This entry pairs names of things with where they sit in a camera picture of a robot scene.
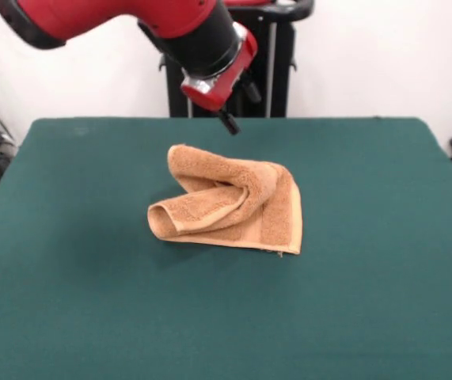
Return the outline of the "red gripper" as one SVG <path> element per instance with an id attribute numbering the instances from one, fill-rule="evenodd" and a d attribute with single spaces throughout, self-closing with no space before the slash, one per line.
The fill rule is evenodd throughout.
<path id="1" fill-rule="evenodd" d="M 184 74 L 181 90 L 194 104 L 211 112 L 218 112 L 218 118 L 231 135 L 237 135 L 241 129 L 232 114 L 222 109 L 241 83 L 247 98 L 252 103 L 260 103 L 261 95 L 249 74 L 248 69 L 257 53 L 257 42 L 253 34 L 238 22 L 233 23 L 239 39 L 237 54 L 232 63 L 224 70 L 209 78 L 200 79 Z"/>

